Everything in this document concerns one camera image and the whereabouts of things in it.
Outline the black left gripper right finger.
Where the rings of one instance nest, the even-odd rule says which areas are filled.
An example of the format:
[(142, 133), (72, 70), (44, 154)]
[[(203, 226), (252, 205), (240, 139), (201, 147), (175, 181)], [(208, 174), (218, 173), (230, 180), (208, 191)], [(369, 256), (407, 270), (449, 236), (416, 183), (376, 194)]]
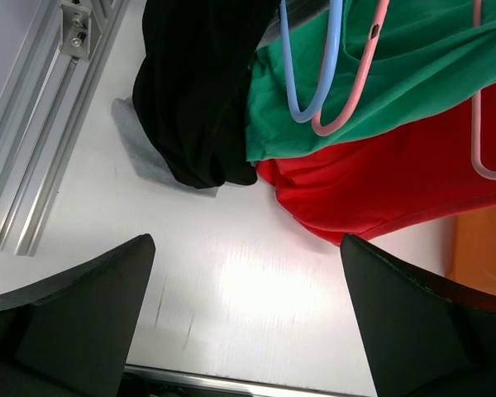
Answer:
[(496, 296), (347, 234), (341, 260), (379, 396), (496, 396)]

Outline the red tank top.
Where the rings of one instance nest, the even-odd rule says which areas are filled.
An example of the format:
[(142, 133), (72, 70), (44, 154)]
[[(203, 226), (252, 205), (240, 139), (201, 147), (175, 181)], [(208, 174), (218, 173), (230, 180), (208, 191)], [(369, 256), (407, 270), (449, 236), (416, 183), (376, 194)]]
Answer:
[(279, 204), (312, 234), (339, 245), (496, 205), (496, 181), (470, 160), (471, 106), (381, 136), (257, 165)]

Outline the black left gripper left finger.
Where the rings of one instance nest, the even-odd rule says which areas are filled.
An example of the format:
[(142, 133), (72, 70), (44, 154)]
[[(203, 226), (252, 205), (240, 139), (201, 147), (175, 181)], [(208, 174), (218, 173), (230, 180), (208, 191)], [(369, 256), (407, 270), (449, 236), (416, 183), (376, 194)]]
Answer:
[(144, 234), (0, 294), (0, 396), (116, 395), (154, 258)]

